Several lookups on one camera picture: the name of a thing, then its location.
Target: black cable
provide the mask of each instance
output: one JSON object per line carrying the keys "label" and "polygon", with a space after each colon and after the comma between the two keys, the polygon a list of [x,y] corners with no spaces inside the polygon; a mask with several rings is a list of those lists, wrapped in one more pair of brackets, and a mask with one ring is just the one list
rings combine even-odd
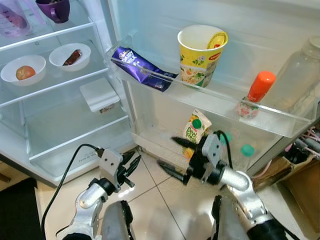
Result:
{"label": "black cable", "polygon": [[81,144],[80,146],[78,146],[78,148],[75,150],[75,152],[74,152],[74,154],[73,154],[73,156],[72,156],[72,158],[71,158],[68,166],[66,167],[66,169],[65,169],[65,171],[64,171],[64,174],[63,174],[63,176],[62,176],[62,178],[61,178],[61,180],[60,180],[60,183],[59,183],[58,187],[57,187],[56,190],[55,190],[55,193],[53,194],[53,196],[52,196],[52,198],[51,198],[48,206],[46,207],[46,209],[45,209],[45,211],[44,211],[44,213],[43,213],[42,220],[41,220],[41,233],[42,233],[42,235],[43,235],[43,239],[44,239],[44,240],[46,240],[45,221],[46,221],[46,216],[47,216],[47,214],[48,214],[48,212],[49,212],[49,209],[50,209],[51,205],[53,204],[54,200],[56,199],[56,197],[57,197],[57,195],[58,195],[58,192],[60,191],[60,188],[61,188],[62,185],[64,184],[64,181],[65,181],[65,178],[66,178],[66,176],[67,176],[67,174],[68,174],[68,171],[69,171],[72,163],[74,162],[74,160],[75,160],[75,158],[76,158],[79,150],[80,150],[82,147],[85,147],[85,146],[94,149],[96,152],[99,152],[99,150],[101,149],[101,148],[98,148],[98,147],[93,146],[93,145],[91,145],[91,144],[84,143],[84,144]]}
{"label": "black cable", "polygon": [[218,135],[219,139],[220,139],[220,135],[221,135],[221,134],[222,134],[223,137],[224,137],[225,144],[226,144],[226,150],[227,150],[227,153],[228,153],[229,167],[230,167],[231,169],[233,169],[234,167],[233,167],[233,165],[232,165],[232,160],[231,160],[230,144],[229,144],[227,135],[226,135],[223,131],[221,131],[221,130],[216,131],[216,134]]}
{"label": "black cable", "polygon": [[291,232],[288,228],[286,228],[281,222],[278,221],[278,219],[275,218],[275,216],[270,212],[271,216],[273,217],[273,219],[283,228],[283,230],[285,232],[287,232],[289,234],[289,236],[293,239],[293,240],[300,240],[300,238],[298,238],[293,232]]}

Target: black mat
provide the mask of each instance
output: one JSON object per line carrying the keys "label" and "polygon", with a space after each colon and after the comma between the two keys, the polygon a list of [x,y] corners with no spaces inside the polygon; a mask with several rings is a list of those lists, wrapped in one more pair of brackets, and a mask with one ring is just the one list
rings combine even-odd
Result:
{"label": "black mat", "polygon": [[43,240],[33,178],[0,191],[0,239]]}

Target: small bottle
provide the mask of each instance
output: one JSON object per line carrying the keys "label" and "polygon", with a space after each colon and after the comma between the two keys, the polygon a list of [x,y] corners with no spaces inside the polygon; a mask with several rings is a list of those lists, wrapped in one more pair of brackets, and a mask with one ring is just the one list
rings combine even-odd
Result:
{"label": "small bottle", "polygon": [[293,53],[283,65],[276,75],[276,83],[262,104],[294,113],[297,102],[308,97],[310,91],[319,83],[319,69],[320,36],[312,36],[304,43],[302,49]]}
{"label": "small bottle", "polygon": [[[269,89],[275,81],[276,76],[272,72],[259,72],[251,85],[248,95],[244,97],[243,100],[253,103],[259,103],[261,99],[267,94],[267,92],[269,91]],[[236,106],[236,112],[241,117],[250,119],[254,118],[258,114],[259,108],[257,106],[241,101]]]}

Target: plastic bottle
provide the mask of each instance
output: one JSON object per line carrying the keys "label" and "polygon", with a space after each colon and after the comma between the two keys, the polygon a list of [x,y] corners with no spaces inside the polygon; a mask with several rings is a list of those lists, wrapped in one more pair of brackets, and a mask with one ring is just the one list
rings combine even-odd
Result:
{"label": "plastic bottle", "polygon": [[261,103],[291,113],[297,101],[305,98],[319,83],[319,78],[320,36],[312,36],[301,50],[289,57],[277,74],[276,83]]}
{"label": "plastic bottle", "polygon": [[18,0],[0,0],[0,34],[7,37],[25,35],[30,31]]}
{"label": "plastic bottle", "polygon": [[[250,87],[250,91],[243,100],[259,103],[261,99],[267,94],[271,86],[276,81],[276,76],[270,71],[261,71],[256,76],[254,82]],[[258,112],[259,108],[255,105],[251,105],[246,102],[239,102],[235,109],[236,113],[246,119],[254,118]]]}

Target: purple cup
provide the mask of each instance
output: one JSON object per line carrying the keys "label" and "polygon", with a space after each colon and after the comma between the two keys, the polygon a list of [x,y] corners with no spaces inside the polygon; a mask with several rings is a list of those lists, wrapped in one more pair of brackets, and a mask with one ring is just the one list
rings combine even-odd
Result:
{"label": "purple cup", "polygon": [[50,4],[51,0],[36,0],[35,2],[44,15],[53,20],[56,24],[62,24],[69,20],[69,0],[61,0],[52,4]]}

